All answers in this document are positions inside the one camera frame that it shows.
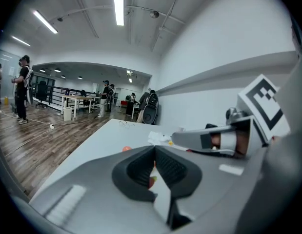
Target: orange object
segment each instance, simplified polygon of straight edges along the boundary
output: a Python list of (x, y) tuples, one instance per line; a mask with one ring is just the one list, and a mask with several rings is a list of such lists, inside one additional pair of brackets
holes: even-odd
[(129, 150), (131, 150), (132, 148), (130, 147), (130, 146), (125, 146), (123, 149), (122, 149), (122, 151), (123, 152), (126, 152), (126, 151), (129, 151)]

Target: table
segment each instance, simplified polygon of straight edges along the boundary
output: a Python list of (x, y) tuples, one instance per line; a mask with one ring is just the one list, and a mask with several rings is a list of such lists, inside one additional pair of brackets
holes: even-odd
[(88, 161), (120, 153), (125, 146), (130, 146), (131, 148), (149, 146), (148, 136), (151, 131), (172, 135), (176, 131), (182, 131), (182, 128), (111, 119), (64, 160), (42, 184), (31, 199), (31, 202), (35, 200), (44, 188)]
[(65, 101), (65, 105), (64, 107), (67, 107), (67, 101), (68, 99), (71, 99), (71, 100), (74, 100), (75, 101), (75, 105), (74, 105), (74, 118), (76, 118), (76, 110), (78, 108), (79, 110), (79, 101), (82, 99), (87, 99), (90, 101), (90, 104), (89, 104), (89, 113), (91, 112), (91, 102), (94, 98), (97, 98), (97, 97), (82, 97), (82, 96), (66, 96), (66, 95), (63, 95), (62, 96), (62, 105), (61, 105), (61, 114), (63, 114), (63, 104), (64, 104), (64, 98), (67, 98), (67, 100)]
[(140, 108), (140, 106), (139, 105), (133, 105), (131, 119), (133, 119), (133, 113), (135, 112), (135, 108)]

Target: person in black shirt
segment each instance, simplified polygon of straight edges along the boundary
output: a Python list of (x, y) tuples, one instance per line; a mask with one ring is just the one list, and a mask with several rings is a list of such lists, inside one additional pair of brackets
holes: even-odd
[(28, 120), (26, 118), (26, 108), (24, 104), (27, 88), (25, 87), (24, 81), (29, 72), (29, 56), (23, 56), (20, 59), (20, 62), (20, 76), (17, 79), (12, 79), (12, 83), (17, 83), (15, 103), (18, 111), (19, 124), (22, 125), (28, 123)]
[(104, 117), (105, 103), (106, 103), (107, 95), (109, 93), (108, 85), (110, 84), (110, 82), (108, 80), (104, 80), (103, 83), (104, 83), (105, 87), (104, 87), (103, 93), (100, 94), (101, 100), (100, 100), (100, 113), (99, 113), (99, 116), (98, 116), (99, 118)]

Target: trash can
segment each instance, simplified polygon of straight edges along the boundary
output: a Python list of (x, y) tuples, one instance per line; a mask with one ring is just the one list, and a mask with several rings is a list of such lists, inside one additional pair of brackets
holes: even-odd
[(64, 121), (72, 120), (72, 109), (70, 107), (65, 107), (63, 111)]

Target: white ceiling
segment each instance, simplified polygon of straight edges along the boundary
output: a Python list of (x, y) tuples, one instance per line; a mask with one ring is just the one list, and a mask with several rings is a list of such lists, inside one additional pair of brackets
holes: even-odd
[[(176, 0), (171, 13), (176, 20), (168, 18), (164, 26), (174, 33), (171, 34), (159, 30), (165, 16), (160, 15), (153, 19), (149, 15), (150, 11), (139, 8), (125, 7), (125, 26), (116, 26), (113, 0), (23, 0), (4, 33), (7, 36), (14, 35), (36, 49), (52, 43), (54, 38), (59, 37), (61, 40), (74, 38), (76, 42), (86, 38), (98, 38), (98, 41), (125, 41), (149, 51), (154, 48), (154, 52), (161, 55), (205, 1)], [(174, 0), (125, 0), (125, 5), (166, 14), (173, 2)], [(53, 35), (33, 15), (34, 10), (39, 10), (59, 33)], [(57, 18), (63, 18), (63, 22), (59, 22)]]
[[(55, 72), (56, 68), (60, 68), (61, 72)], [(78, 76), (86, 81), (91, 81), (94, 83), (101, 83), (103, 80), (109, 80), (110, 83), (117, 85), (120, 82), (122, 84), (129, 84), (129, 76), (127, 71), (123, 68), (116, 68), (111, 66), (104, 66), (92, 63), (82, 63), (82, 62), (58, 62), (58, 63), (48, 63), (42, 65), (33, 66), (33, 70), (47, 76), (53, 76), (61, 78), (61, 75), (65, 75), (66, 79), (77, 79)], [(150, 76), (134, 72), (130, 76), (132, 79), (132, 84), (143, 86), (149, 80)]]

